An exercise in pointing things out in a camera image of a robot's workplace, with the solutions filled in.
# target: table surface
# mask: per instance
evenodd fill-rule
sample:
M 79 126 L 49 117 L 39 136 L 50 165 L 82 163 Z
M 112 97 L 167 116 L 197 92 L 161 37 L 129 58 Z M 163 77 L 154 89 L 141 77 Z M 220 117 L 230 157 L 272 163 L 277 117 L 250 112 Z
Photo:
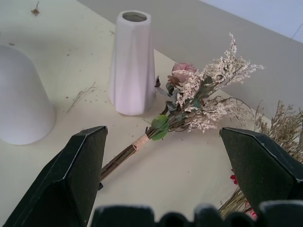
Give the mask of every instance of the table surface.
M 55 107 L 56 123 L 30 145 L 0 141 L 0 225 L 73 134 L 106 125 L 105 165 L 141 136 L 165 105 L 157 94 L 145 115 L 117 113 L 107 95 L 115 25 L 75 0 L 40 0 L 36 17 L 31 13 L 35 6 L 36 0 L 0 0 L 0 44 L 14 44 L 33 61 Z M 156 75 L 165 84 L 174 61 L 154 54 Z M 93 83 L 98 89 L 67 113 L 79 91 Z M 106 178 L 94 207 L 145 204 L 153 208 L 156 220 L 169 211 L 192 219 L 198 204 L 220 207 L 233 193 L 231 174 L 219 130 L 169 133 L 164 140 L 149 142 Z

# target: red flower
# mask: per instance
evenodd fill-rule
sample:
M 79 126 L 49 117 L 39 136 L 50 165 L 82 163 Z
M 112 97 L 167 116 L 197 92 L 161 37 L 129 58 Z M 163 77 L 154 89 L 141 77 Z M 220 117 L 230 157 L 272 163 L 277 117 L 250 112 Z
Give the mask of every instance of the red flower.
M 237 181 L 237 178 L 236 178 L 235 174 L 231 175 L 230 178 L 233 180 L 234 184 L 238 184 L 238 181 Z

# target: gray wall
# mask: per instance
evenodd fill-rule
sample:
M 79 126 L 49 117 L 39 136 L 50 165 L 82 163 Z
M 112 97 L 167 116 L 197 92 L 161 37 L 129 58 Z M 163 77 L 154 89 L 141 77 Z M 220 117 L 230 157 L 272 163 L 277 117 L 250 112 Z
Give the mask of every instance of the gray wall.
M 247 20 L 198 0 L 79 0 L 101 16 L 115 22 L 123 10 L 151 14 L 152 38 L 156 50 L 178 62 L 203 68 L 229 48 L 231 32 L 238 56 L 263 64 L 243 85 L 224 90 L 256 108 L 264 100 L 271 117 L 279 99 L 303 106 L 303 44 L 255 25 Z

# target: dried plant debris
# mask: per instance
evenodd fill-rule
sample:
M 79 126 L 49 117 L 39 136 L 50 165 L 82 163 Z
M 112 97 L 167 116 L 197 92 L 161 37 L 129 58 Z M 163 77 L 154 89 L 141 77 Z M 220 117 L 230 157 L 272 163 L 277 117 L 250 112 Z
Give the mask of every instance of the dried plant debris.
M 263 108 L 256 110 L 255 130 L 268 135 L 292 157 L 303 164 L 303 110 L 294 111 L 293 105 L 285 107 L 279 100 L 275 116 L 271 119 L 271 126 L 263 122 Z
M 72 105 L 70 106 L 70 108 L 68 109 L 68 111 L 66 113 L 68 113 L 85 94 L 92 93 L 96 89 L 97 89 L 97 87 L 95 87 L 95 82 L 94 82 L 91 87 L 85 88 L 84 91 L 80 91 L 77 94 L 77 97 L 74 99 L 74 102 L 72 103 Z
M 40 12 L 38 10 L 38 4 L 39 4 L 39 2 L 37 3 L 36 8 L 31 10 L 32 14 L 34 14 L 35 16 L 38 16 L 40 14 Z

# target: white vase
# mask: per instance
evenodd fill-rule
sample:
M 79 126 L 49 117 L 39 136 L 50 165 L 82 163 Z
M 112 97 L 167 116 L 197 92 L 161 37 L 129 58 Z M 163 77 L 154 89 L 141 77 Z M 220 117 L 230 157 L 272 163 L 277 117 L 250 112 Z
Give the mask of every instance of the white vase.
M 116 22 L 109 98 L 126 115 L 146 112 L 156 99 L 151 16 L 121 12 Z
M 30 144 L 47 135 L 54 122 L 53 107 L 31 60 L 0 46 L 0 139 Z

